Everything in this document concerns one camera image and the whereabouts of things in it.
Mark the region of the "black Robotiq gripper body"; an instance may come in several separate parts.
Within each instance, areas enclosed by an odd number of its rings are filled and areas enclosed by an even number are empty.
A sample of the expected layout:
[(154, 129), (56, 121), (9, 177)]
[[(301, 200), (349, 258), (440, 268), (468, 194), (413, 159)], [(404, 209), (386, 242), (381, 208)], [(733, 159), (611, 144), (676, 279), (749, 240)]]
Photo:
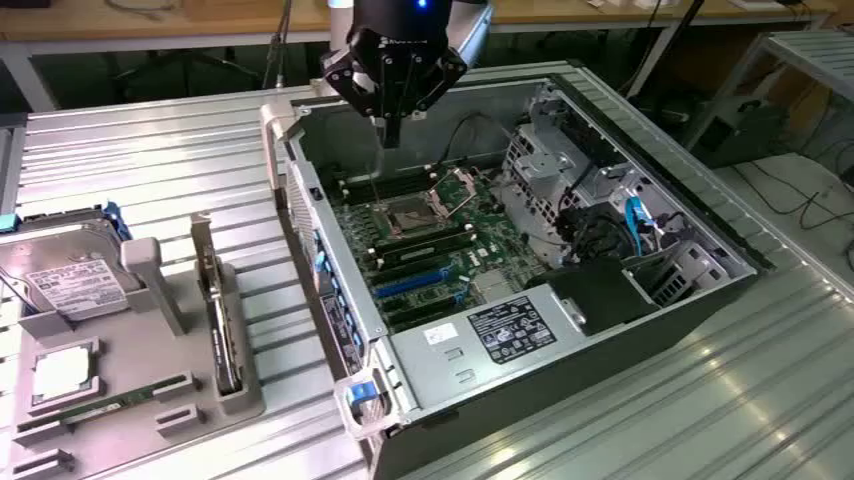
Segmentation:
[(354, 1), (346, 36), (353, 59), (365, 69), (377, 69), (386, 56), (435, 62), (448, 49), (449, 14), (449, 1)]

